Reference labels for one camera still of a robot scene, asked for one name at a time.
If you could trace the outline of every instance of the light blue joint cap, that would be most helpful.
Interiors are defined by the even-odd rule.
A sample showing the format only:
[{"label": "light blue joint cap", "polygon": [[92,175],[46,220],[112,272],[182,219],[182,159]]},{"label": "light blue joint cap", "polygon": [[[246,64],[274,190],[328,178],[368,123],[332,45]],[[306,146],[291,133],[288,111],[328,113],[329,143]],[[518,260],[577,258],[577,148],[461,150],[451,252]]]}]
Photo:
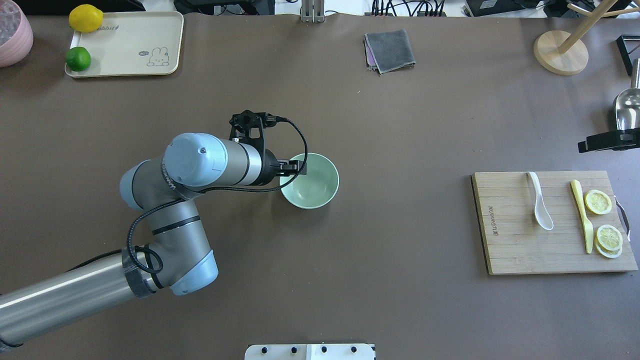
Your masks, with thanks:
[{"label": "light blue joint cap", "polygon": [[164,153],[169,176],[186,186],[213,183],[227,168],[225,144],[213,135],[184,133],[176,136]]},{"label": "light blue joint cap", "polygon": [[200,262],[184,274],[180,280],[171,285],[171,291],[175,295],[187,295],[209,285],[218,277],[218,266],[213,258],[213,250],[200,260]]},{"label": "light blue joint cap", "polygon": [[148,160],[142,161],[136,166],[130,168],[129,171],[124,173],[120,179],[120,196],[122,197],[122,200],[124,200],[124,202],[126,202],[133,210],[143,210],[136,202],[136,199],[133,198],[133,177],[136,175],[136,171],[138,171],[140,165],[147,161]]}]

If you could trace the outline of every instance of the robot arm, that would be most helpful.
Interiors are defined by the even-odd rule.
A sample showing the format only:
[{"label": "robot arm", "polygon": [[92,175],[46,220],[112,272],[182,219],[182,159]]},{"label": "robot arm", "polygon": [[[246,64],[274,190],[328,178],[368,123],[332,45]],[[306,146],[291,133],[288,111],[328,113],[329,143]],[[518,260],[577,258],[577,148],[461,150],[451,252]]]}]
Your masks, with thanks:
[{"label": "robot arm", "polygon": [[[132,225],[129,241],[142,218],[148,219],[154,241],[137,252],[128,244],[118,254],[1,296],[0,353],[161,288],[169,286],[174,294],[185,295],[213,282],[218,268],[193,199],[220,188],[275,190],[280,186],[256,190],[229,186],[264,185],[276,176],[304,174],[306,158],[278,160],[264,146],[264,128],[278,121],[288,122],[247,110],[233,116],[229,140],[181,134],[162,156],[127,171],[120,193],[130,207],[146,211]],[[259,136],[252,137],[252,130]]]}]

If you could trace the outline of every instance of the metal scoop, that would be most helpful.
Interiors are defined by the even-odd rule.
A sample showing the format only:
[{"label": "metal scoop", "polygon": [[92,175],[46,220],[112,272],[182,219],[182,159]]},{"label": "metal scoop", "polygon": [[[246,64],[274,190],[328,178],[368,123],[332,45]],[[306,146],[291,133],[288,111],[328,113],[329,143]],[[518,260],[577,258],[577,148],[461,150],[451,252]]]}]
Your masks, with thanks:
[{"label": "metal scoop", "polygon": [[640,74],[639,60],[634,60],[631,88],[616,97],[616,126],[618,130],[640,127]]},{"label": "metal scoop", "polygon": [[528,174],[531,178],[531,182],[533,183],[533,188],[536,189],[536,206],[533,214],[536,216],[538,224],[540,224],[544,230],[551,230],[554,228],[554,221],[551,219],[551,215],[549,215],[549,212],[547,211],[545,202],[542,200],[542,189],[540,188],[538,175],[533,171],[528,172]]}]

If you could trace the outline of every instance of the white spoon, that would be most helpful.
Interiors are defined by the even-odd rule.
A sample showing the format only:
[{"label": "white spoon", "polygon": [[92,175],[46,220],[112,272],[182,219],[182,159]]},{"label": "white spoon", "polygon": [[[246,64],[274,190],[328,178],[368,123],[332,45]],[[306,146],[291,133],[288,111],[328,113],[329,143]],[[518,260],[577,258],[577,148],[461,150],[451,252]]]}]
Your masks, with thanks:
[{"label": "white spoon", "polygon": [[536,215],[538,224],[540,224],[544,230],[551,230],[554,228],[554,221],[551,219],[551,215],[549,215],[545,207],[545,202],[542,200],[542,189],[540,188],[538,175],[533,171],[528,172],[528,174],[533,183],[533,187],[536,189],[536,207],[533,213]]}]

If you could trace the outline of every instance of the green bowl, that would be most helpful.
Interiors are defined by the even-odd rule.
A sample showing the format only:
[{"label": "green bowl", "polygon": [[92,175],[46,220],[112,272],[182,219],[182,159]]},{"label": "green bowl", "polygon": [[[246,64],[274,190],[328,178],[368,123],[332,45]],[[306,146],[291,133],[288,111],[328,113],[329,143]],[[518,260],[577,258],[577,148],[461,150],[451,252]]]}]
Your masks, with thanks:
[{"label": "green bowl", "polygon": [[[304,154],[295,155],[292,160],[303,160]],[[280,185],[291,176],[281,177]],[[317,209],[326,205],[338,192],[340,177],[331,160],[310,152],[307,157],[307,174],[298,176],[291,184],[280,189],[291,204],[302,209]]]}]

